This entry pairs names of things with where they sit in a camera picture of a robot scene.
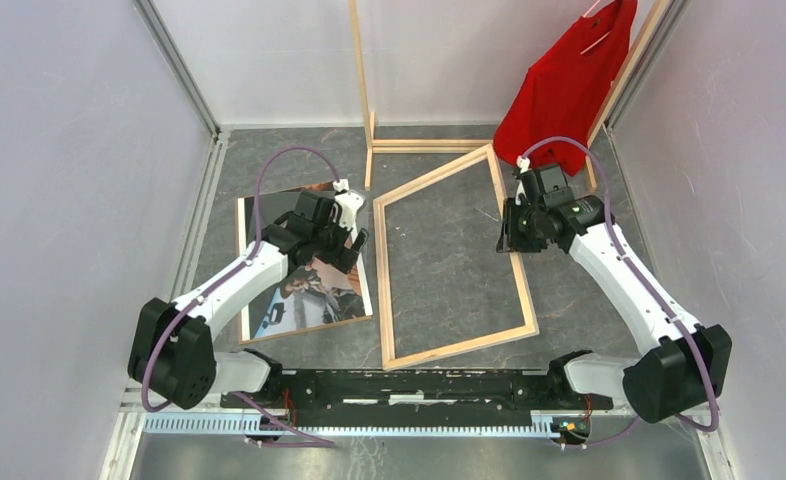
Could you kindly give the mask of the white wooden picture frame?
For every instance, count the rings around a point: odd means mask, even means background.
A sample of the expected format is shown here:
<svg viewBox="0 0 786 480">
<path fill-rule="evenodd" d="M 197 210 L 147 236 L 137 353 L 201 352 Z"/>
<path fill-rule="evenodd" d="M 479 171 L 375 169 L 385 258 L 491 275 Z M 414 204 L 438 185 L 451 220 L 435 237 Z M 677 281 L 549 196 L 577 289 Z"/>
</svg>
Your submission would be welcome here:
<svg viewBox="0 0 786 480">
<path fill-rule="evenodd" d="M 438 361 L 470 353 L 473 351 L 504 345 L 513 341 L 537 336 L 540 333 L 537 316 L 527 275 L 520 254 L 510 253 L 513 279 L 520 303 L 523 324 L 511 329 L 463 340 L 446 346 L 437 347 L 411 355 L 398 357 L 395 348 L 394 313 L 391 292 L 390 261 L 385 209 L 412 194 L 432 186 L 450 176 L 458 174 L 480 162 L 485 162 L 490 170 L 490 178 L 498 207 L 504 206 L 506 190 L 493 146 L 485 144 L 455 160 L 431 170 L 403 185 L 400 185 L 373 201 L 373 221 L 375 233 L 375 258 L 378 282 L 378 324 L 380 331 L 381 363 L 385 371 L 415 367 L 431 361 Z"/>
</svg>

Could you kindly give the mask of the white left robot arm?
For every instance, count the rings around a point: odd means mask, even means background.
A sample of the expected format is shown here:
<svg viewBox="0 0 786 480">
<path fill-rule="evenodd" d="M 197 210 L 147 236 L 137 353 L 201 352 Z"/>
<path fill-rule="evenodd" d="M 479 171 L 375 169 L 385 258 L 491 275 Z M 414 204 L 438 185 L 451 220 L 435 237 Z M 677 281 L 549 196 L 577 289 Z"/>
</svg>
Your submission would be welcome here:
<svg viewBox="0 0 786 480">
<path fill-rule="evenodd" d="M 189 410 L 212 392 L 242 392 L 259 407 L 275 405 L 283 381 L 270 372 L 273 361 L 249 351 L 218 353 L 214 339 L 258 295 L 313 260 L 348 273 L 368 239 L 357 225 L 364 205 L 364 196 L 342 181 L 331 191 L 300 192 L 295 206 L 269 224 L 255 204 L 254 238 L 236 259 L 186 294 L 149 300 L 127 366 L 141 385 L 143 408 Z"/>
</svg>

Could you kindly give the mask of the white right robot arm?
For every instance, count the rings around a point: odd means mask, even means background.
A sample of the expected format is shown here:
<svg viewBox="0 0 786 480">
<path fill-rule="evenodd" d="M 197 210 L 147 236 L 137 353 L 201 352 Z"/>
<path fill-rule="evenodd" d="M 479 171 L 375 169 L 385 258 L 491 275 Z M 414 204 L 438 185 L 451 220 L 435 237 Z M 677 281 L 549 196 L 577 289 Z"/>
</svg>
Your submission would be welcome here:
<svg viewBox="0 0 786 480">
<path fill-rule="evenodd" d="M 500 253 L 538 253 L 556 245 L 597 283 L 634 339 L 636 358 L 608 357 L 590 350 L 551 362 L 549 400 L 571 408 L 586 394 L 627 403 L 647 423 L 707 405 L 719 423 L 732 339 L 721 325 L 705 326 L 654 278 L 632 250 L 612 214 L 610 200 L 576 196 L 556 164 L 532 167 L 517 161 L 514 196 L 505 200 L 497 242 Z"/>
</svg>

